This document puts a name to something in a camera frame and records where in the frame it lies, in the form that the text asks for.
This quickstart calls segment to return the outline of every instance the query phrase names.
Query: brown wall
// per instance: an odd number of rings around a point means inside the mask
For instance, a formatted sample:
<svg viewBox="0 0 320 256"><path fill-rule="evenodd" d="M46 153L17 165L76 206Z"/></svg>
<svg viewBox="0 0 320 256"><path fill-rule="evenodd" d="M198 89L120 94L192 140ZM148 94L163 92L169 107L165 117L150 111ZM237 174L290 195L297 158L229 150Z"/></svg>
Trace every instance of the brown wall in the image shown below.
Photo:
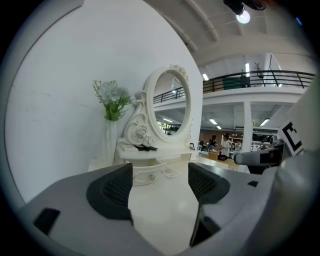
<svg viewBox="0 0 320 256"><path fill-rule="evenodd" d="M221 138L224 134L229 133L231 137L233 138L240 138L243 139L243 137L241 135L243 135L242 132L238 132L238 131L223 131L223 130L200 130L200 136L199 136L199 141L208 141L209 139L211 139L212 135L216 136L216 141L218 144L221 143Z"/></svg>

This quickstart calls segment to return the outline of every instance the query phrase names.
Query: vase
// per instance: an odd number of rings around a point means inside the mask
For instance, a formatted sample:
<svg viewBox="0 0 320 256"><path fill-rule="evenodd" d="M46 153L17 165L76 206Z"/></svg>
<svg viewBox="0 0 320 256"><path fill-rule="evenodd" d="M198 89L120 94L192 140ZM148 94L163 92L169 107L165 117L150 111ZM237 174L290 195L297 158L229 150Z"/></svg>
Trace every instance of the vase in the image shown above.
<svg viewBox="0 0 320 256"><path fill-rule="evenodd" d="M117 144L117 122L105 120L101 130L101 153L99 165L101 168L113 165Z"/></svg>

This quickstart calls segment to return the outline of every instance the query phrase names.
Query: vanity table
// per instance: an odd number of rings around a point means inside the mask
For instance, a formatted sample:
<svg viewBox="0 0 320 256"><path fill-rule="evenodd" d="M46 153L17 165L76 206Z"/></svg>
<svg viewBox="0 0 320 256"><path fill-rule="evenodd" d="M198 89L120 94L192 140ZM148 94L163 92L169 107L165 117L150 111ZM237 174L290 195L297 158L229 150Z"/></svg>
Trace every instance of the vanity table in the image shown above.
<svg viewBox="0 0 320 256"><path fill-rule="evenodd" d="M184 90L185 114L177 132L167 135L157 123L154 110L154 92L159 78L163 75L177 78ZM133 186L147 185L161 179L166 172L166 158L182 157L195 160L199 150L190 149L192 97L187 73L178 65L156 69L147 79L144 90L135 94L136 108L129 119L124 137L117 140L115 163L133 165ZM156 151L127 151L132 145L158 148Z"/></svg>

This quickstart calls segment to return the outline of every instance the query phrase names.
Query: oval mirror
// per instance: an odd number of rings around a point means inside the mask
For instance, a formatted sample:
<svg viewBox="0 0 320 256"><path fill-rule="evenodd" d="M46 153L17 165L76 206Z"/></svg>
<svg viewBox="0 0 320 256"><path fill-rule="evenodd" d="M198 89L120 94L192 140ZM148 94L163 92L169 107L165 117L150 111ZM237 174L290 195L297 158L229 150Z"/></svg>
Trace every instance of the oval mirror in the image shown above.
<svg viewBox="0 0 320 256"><path fill-rule="evenodd" d="M151 74L147 83L150 126L163 141L173 142L189 131L191 97L183 67L170 65Z"/></svg>

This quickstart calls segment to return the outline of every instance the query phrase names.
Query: railing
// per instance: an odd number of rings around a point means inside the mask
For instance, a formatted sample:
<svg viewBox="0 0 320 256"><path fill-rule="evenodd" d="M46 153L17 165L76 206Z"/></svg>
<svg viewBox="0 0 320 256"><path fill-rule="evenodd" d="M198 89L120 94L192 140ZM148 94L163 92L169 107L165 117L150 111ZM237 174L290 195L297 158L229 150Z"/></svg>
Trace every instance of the railing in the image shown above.
<svg viewBox="0 0 320 256"><path fill-rule="evenodd" d="M203 82L203 93L249 87L296 87L307 88L315 75L287 70L259 70L228 74ZM153 103L184 98L183 87L153 97Z"/></svg>

